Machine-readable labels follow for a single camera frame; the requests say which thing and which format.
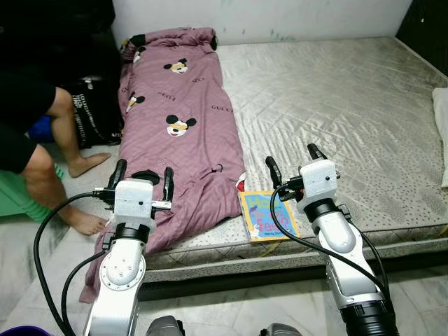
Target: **colorful book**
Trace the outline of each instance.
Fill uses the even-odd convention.
[[[252,242],[265,242],[287,239],[275,226],[271,217],[270,202],[272,191],[239,192],[244,222]],[[295,236],[300,236],[290,205],[280,202],[276,196],[274,203],[275,214],[281,226]]]

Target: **blue object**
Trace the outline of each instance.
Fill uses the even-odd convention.
[[[36,142],[55,142],[55,138],[51,134],[50,116],[43,115],[37,122],[28,130],[28,135]]]
[[[44,329],[34,327],[32,325],[22,325],[9,329],[0,334],[0,336],[51,336]]]

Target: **purple bucket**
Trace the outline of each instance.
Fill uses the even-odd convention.
[[[31,325],[23,325],[4,331],[0,336],[51,336],[48,332]]]

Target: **black shorts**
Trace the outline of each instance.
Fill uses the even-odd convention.
[[[0,71],[0,169],[21,173],[36,143],[25,136],[53,105],[56,87]]]

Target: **gray quilted mattress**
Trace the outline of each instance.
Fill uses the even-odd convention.
[[[443,75],[394,38],[227,45],[218,55],[246,190],[272,187],[268,155],[284,178],[296,176],[314,142],[342,176],[339,203],[384,257],[448,250],[448,190],[440,187],[431,97],[447,85]],[[307,219],[296,216],[302,236],[315,241]],[[146,281],[321,263],[292,241],[251,244],[239,217],[149,256]]]

